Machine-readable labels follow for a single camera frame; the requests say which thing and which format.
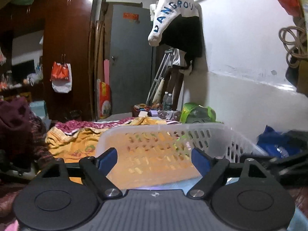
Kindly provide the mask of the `orange white hanging plastic bag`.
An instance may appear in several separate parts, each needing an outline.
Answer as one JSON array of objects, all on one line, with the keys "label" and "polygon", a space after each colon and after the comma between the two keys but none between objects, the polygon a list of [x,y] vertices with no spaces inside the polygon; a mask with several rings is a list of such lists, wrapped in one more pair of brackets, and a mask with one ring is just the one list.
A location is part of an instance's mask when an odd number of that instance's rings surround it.
[{"label": "orange white hanging plastic bag", "polygon": [[69,93],[72,90],[72,70],[68,63],[54,62],[50,81],[56,93]]}]

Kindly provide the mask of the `red yellow gift bag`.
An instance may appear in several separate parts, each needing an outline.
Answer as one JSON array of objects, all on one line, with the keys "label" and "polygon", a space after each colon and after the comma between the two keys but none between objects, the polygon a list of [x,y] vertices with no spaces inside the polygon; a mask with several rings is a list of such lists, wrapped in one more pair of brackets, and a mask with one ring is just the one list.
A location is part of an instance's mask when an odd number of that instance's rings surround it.
[{"label": "red yellow gift bag", "polygon": [[111,90],[110,86],[100,79],[97,80],[97,112],[99,119],[108,118],[111,115]]}]

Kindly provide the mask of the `white plastic laundry basket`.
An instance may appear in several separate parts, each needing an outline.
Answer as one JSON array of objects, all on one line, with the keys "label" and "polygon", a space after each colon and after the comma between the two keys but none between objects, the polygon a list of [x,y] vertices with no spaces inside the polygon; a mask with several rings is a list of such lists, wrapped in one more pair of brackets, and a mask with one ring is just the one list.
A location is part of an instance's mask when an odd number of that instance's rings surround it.
[{"label": "white plastic laundry basket", "polygon": [[117,150],[117,164],[107,178],[119,189],[164,184],[184,188],[200,177],[191,162],[193,148],[233,163],[239,162],[244,153],[266,155],[249,139],[221,123],[115,127],[100,136],[95,155],[109,148]]}]

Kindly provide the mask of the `maroon clothing pile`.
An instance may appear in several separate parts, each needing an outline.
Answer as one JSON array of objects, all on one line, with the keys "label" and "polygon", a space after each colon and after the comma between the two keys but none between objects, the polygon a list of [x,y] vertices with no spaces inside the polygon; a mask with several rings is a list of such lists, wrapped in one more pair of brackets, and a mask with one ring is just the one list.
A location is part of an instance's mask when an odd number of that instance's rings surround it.
[{"label": "maroon clothing pile", "polygon": [[45,136],[46,125],[25,98],[1,101],[1,172],[39,170],[54,160]]}]

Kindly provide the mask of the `dark red wooden wardrobe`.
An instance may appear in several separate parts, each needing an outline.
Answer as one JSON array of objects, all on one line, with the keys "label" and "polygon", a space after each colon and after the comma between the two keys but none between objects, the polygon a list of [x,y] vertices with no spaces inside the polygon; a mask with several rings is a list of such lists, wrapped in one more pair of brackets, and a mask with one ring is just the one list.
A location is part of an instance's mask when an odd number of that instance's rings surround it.
[{"label": "dark red wooden wardrobe", "polygon": [[[7,4],[1,8],[3,40],[43,30],[43,98],[49,118],[65,121],[74,112],[81,120],[93,119],[93,41],[98,0],[34,0],[31,5]],[[52,88],[53,63],[68,63],[72,89],[57,93]]]}]

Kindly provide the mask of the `grey metal door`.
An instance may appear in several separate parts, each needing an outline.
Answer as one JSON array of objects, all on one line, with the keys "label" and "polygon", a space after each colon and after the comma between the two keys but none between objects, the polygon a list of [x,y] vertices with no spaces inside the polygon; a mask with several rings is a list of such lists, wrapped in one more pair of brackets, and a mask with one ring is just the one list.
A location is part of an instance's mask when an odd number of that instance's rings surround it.
[{"label": "grey metal door", "polygon": [[114,5],[110,41],[110,88],[112,113],[131,111],[145,103],[151,86],[152,47],[149,10]]}]

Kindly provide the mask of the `white black hanging jacket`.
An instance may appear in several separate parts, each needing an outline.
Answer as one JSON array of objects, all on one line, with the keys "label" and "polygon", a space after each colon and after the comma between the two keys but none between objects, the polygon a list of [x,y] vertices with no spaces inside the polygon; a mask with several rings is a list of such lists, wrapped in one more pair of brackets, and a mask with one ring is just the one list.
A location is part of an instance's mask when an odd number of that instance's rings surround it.
[{"label": "white black hanging jacket", "polygon": [[202,57],[202,25],[194,0],[158,0],[150,46],[167,45],[184,52],[182,73],[190,74],[196,58]]}]

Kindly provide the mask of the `metal crutches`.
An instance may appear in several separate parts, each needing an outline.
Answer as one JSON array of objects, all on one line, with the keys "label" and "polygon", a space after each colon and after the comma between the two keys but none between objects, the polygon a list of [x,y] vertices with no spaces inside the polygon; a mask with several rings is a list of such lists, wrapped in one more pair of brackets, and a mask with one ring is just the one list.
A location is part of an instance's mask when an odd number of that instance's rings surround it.
[{"label": "metal crutches", "polygon": [[146,104],[151,106],[160,101],[162,95],[162,87],[164,84],[164,76],[168,68],[172,67],[174,48],[168,49],[164,52],[163,59],[158,68],[158,71],[153,79],[152,85],[150,87]]}]

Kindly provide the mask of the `olive hanging bag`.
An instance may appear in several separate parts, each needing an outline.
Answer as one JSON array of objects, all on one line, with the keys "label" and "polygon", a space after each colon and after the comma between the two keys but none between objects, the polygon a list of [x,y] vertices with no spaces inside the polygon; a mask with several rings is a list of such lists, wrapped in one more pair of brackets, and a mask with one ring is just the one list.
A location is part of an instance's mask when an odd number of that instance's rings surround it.
[{"label": "olive hanging bag", "polygon": [[301,60],[297,68],[288,67],[286,79],[296,87],[297,93],[307,96],[307,60]]}]

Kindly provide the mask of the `yellow patterned blanket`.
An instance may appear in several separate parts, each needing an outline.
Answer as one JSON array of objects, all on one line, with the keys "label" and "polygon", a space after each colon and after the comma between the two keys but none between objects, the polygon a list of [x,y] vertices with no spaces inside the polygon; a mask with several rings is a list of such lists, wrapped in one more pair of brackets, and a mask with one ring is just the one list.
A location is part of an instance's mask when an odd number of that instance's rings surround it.
[{"label": "yellow patterned blanket", "polygon": [[55,158],[74,163],[87,156],[94,156],[100,136],[109,129],[119,126],[166,124],[152,117],[129,117],[118,121],[75,121],[56,123],[46,134],[45,142]]}]

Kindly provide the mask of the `blue shopping bag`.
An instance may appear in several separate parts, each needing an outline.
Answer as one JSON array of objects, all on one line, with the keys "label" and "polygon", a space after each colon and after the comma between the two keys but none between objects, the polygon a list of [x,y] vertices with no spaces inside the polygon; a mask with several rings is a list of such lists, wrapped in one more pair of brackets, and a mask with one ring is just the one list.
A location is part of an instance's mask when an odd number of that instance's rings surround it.
[{"label": "blue shopping bag", "polygon": [[271,157],[285,158],[307,151],[307,131],[277,132],[266,126],[257,145]]}]

